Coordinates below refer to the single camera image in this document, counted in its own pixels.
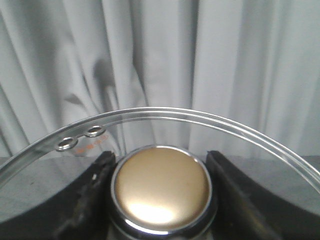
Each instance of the gold button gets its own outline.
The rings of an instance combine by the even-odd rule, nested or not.
[[[196,221],[209,204],[210,189],[202,163],[163,146],[129,157],[114,179],[114,195],[127,219],[155,231],[169,232]]]

